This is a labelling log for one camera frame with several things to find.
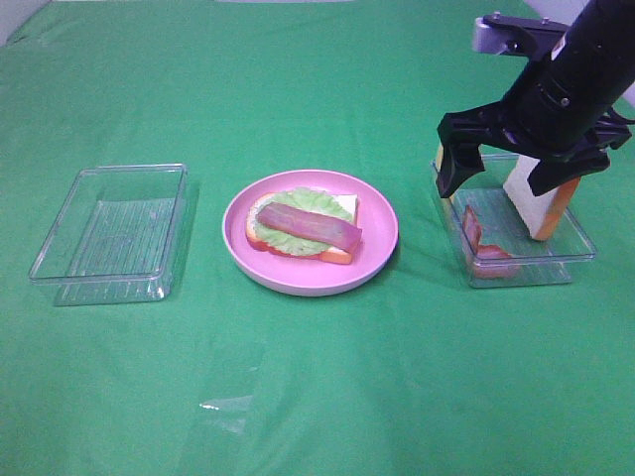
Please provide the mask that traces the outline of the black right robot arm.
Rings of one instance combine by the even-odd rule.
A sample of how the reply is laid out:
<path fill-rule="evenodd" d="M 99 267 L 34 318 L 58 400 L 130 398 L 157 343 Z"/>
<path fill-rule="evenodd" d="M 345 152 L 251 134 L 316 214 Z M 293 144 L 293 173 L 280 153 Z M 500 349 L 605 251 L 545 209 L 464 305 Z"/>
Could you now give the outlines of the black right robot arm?
<path fill-rule="evenodd" d="M 443 117 L 440 196 L 483 172 L 482 145 L 536 159 L 536 196 L 606 170 L 606 151 L 631 137 L 613 105 L 634 81 L 633 2 L 589 1 L 569 26 L 485 15 L 474 33 L 478 50 L 528 62 L 499 101 Z"/>

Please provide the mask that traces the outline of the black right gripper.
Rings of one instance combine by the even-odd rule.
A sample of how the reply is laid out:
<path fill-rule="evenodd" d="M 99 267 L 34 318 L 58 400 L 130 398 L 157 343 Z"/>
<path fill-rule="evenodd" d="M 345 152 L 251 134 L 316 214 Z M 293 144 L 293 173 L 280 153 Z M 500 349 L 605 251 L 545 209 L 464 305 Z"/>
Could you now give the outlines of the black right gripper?
<path fill-rule="evenodd" d="M 443 117 L 439 195 L 450 198 L 484 171 L 482 145 L 541 160 L 527 178 L 535 196 L 603 172 L 609 167 L 604 150 L 632 137 L 631 122 L 613 104 L 633 82 L 634 57 L 627 54 L 529 62 L 500 100 Z"/>

